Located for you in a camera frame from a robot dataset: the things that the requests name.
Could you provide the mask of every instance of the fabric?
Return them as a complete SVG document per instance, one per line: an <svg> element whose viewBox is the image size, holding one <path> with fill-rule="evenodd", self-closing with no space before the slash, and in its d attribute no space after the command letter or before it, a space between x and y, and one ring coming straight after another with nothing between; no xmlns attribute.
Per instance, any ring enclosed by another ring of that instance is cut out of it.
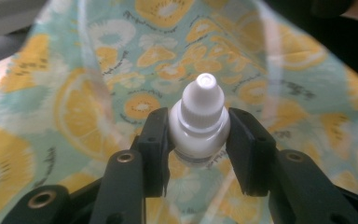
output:
<svg viewBox="0 0 358 224"><path fill-rule="evenodd" d="M31 189L101 177L204 72L279 149L358 193L358 76L262 2L52 0L0 82L0 221ZM171 153L170 169L147 223L270 223L268 199L241 194L224 148L204 168Z"/></svg>

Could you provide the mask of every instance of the white cap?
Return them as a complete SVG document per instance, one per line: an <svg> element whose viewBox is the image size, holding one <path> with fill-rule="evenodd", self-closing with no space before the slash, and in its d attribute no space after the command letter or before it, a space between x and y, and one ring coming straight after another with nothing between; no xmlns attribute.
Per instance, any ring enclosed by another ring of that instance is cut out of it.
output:
<svg viewBox="0 0 358 224"><path fill-rule="evenodd" d="M192 133L215 132L223 122L225 95L209 73L203 73L185 88L178 118Z"/></svg>

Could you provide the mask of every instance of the kiwi print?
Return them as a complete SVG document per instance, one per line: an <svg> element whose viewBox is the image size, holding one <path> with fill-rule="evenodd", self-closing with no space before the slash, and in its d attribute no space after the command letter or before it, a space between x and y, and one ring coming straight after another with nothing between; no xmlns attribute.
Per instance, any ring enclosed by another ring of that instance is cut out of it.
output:
<svg viewBox="0 0 358 224"><path fill-rule="evenodd" d="M0 129L0 210L34 176L34 156L28 142Z"/></svg>
<svg viewBox="0 0 358 224"><path fill-rule="evenodd" d="M48 71L48 36L35 35L12 59L7 75L0 82L3 92L18 91L35 86L33 72Z"/></svg>
<svg viewBox="0 0 358 224"><path fill-rule="evenodd" d="M146 119L150 112L160 108L158 99L147 93L133 95L124 105L126 115L132 119Z"/></svg>

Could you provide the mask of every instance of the white bottle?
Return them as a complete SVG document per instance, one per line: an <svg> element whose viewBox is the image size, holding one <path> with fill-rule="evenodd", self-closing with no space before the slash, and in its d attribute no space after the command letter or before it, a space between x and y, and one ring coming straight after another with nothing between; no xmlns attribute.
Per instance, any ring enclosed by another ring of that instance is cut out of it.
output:
<svg viewBox="0 0 358 224"><path fill-rule="evenodd" d="M226 142L229 117L225 95L213 75L203 73L188 84L170 113L174 152L189 166L204 166Z"/></svg>

